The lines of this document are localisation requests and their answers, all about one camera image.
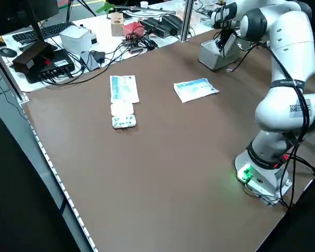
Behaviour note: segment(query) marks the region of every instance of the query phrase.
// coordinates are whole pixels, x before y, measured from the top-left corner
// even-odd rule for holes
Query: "red object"
[[[287,161],[287,160],[289,159],[289,155],[284,154],[284,155],[282,156],[282,158],[283,158],[283,160]]]
[[[139,34],[140,36],[143,36],[143,34],[145,33],[145,28],[137,22],[133,22],[122,27],[122,34],[124,37],[126,37],[127,34],[130,34],[132,32]]]

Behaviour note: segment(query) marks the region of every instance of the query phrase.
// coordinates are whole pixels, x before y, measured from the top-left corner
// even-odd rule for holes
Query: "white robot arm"
[[[284,194],[291,186],[288,173],[284,173],[285,153],[293,146],[293,138],[299,135],[303,125],[302,109],[292,86],[298,86],[303,92],[315,73],[310,18],[311,9],[307,4],[284,0],[228,0],[211,18],[216,28],[229,20],[240,21],[240,34],[248,41],[269,40],[272,52],[293,79],[286,78],[272,57],[270,90],[255,114],[261,131],[235,160],[238,179],[256,194],[268,195],[262,198],[271,205],[278,202],[280,191]],[[304,98],[310,116],[308,134],[312,134],[315,133],[315,94]]]

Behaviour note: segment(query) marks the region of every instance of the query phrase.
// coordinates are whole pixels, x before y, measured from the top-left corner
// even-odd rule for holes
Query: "brown table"
[[[114,64],[82,85],[28,94],[24,109],[99,251],[253,251],[285,212],[246,195],[234,168],[259,131],[269,53],[255,49],[234,73],[214,73],[197,61],[212,35]],[[133,129],[112,128],[110,75],[136,76]],[[220,93],[181,103],[173,83],[199,78]],[[315,135],[299,154],[315,165]],[[297,167],[297,195],[311,178]]]

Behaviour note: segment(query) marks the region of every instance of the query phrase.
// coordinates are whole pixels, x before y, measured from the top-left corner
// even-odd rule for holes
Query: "computer mouse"
[[[2,48],[0,49],[0,55],[3,57],[14,58],[17,56],[17,52],[9,48]]]

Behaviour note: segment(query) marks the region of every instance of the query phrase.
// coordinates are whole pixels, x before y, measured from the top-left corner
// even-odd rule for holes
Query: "small white box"
[[[63,30],[59,36],[65,50],[73,54],[81,54],[92,46],[90,30],[71,25]]]

